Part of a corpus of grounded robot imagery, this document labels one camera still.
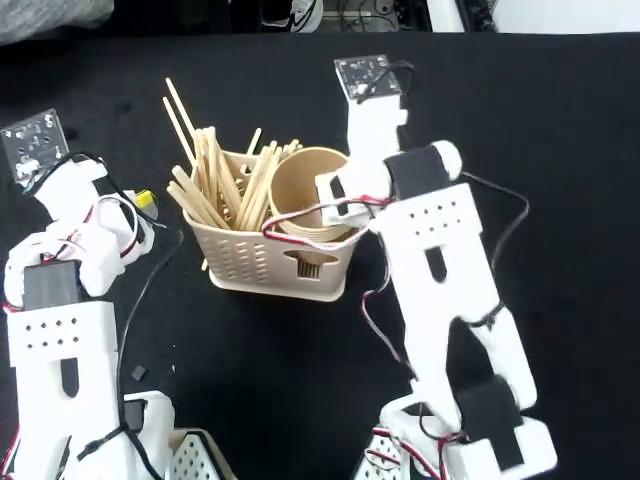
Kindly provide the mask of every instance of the circuit board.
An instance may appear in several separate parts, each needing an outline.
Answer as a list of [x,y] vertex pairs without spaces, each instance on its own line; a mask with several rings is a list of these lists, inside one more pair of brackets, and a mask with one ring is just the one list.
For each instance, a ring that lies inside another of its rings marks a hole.
[[16,183],[29,180],[69,153],[54,109],[3,128],[0,138]]
[[371,98],[402,93],[396,75],[387,71],[389,59],[386,55],[339,58],[334,60],[334,63],[340,82],[347,96],[352,100],[357,100],[367,86],[378,79],[380,75],[384,75],[384,78],[373,88]]

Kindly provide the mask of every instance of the wooden chopstick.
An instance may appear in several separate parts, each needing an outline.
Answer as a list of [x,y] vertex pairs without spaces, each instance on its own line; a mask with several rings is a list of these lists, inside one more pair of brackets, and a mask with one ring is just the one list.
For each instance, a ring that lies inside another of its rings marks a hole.
[[173,86],[173,82],[169,77],[165,78],[164,80],[167,83],[167,87],[169,87],[169,93],[171,94],[171,98],[173,98],[173,102],[176,104],[176,107],[178,107],[178,112],[180,112],[182,121],[187,127],[187,130],[191,137],[193,137],[193,135],[195,134],[195,128],[193,128],[193,123],[191,122],[189,115],[187,115],[187,110],[184,108],[182,100],[180,100],[180,95],[178,95],[176,87]]
[[187,195],[193,198],[195,203],[204,209],[206,215],[203,215],[203,217],[205,218],[205,220],[210,220],[209,224],[211,226],[217,226],[226,230],[230,229],[229,225],[227,225],[227,222],[225,222],[218,211],[213,208],[213,205],[211,205],[211,203],[205,198],[202,192],[198,190],[198,188],[191,181],[182,167],[176,165],[171,169],[171,173],[173,173],[173,176],[176,178]]
[[187,137],[184,135],[182,131],[182,127],[180,126],[180,122],[178,122],[178,117],[176,117],[176,113],[173,111],[171,104],[169,103],[169,99],[167,97],[162,97],[162,103],[164,103],[164,108],[167,110],[167,114],[169,115],[169,119],[171,120],[171,124],[178,135],[178,139],[182,144],[182,148],[184,149],[184,153],[187,154],[187,158],[191,163],[191,167],[195,167],[196,159],[193,156],[193,152],[191,151],[191,147],[189,146],[189,142],[187,141]]
[[231,170],[229,169],[229,164],[227,163],[227,159],[224,156],[224,152],[222,151],[222,148],[220,148],[220,144],[218,143],[217,139],[214,137],[213,140],[215,142],[216,156],[218,159],[217,166],[220,169],[219,187],[222,191],[222,195],[224,196],[231,217],[235,220],[238,217],[242,199],[240,198],[240,192],[238,192],[236,180],[231,174]]
[[186,192],[182,190],[182,188],[180,188],[180,186],[176,182],[171,181],[169,183],[169,186],[167,187],[167,193],[171,195],[176,203],[180,205],[180,207],[182,207],[182,209],[187,212],[189,216],[196,222],[203,225],[207,224],[200,212],[200,209],[194,205],[193,200],[188,197]]
[[253,155],[253,153],[256,151],[256,146],[258,145],[258,141],[260,140],[261,135],[262,129],[260,127],[256,128],[256,131],[253,134],[253,138],[251,139],[251,143],[249,144],[249,148],[247,148],[247,155]]

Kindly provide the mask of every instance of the white bracket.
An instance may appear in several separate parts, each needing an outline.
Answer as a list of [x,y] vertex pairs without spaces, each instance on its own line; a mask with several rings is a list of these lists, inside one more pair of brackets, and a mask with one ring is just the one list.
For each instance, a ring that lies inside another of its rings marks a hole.
[[[467,184],[395,202],[371,224],[384,240],[396,296],[406,324],[405,347],[418,380],[414,392],[451,432],[460,412],[446,372],[449,329],[455,318],[481,319],[499,302]],[[437,249],[446,278],[434,278],[426,251]],[[494,371],[507,381],[520,409],[536,388],[513,317],[505,308],[493,329],[474,328]]]

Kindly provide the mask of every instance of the perforated plate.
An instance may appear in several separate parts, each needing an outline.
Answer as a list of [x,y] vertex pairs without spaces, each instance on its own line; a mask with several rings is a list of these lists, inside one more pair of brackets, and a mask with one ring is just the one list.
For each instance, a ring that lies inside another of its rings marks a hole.
[[375,450],[398,461],[401,460],[400,452],[390,439],[374,435],[362,454],[353,480],[401,480],[400,466],[367,453],[369,450]]
[[196,433],[187,434],[173,456],[171,480],[222,480],[215,461]]

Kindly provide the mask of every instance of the yellow component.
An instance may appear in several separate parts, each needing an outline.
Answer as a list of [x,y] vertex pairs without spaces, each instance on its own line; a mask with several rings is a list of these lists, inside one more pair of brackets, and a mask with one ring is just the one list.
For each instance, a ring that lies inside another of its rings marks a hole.
[[136,206],[140,209],[148,207],[153,203],[153,193],[151,190],[142,190],[136,193]]

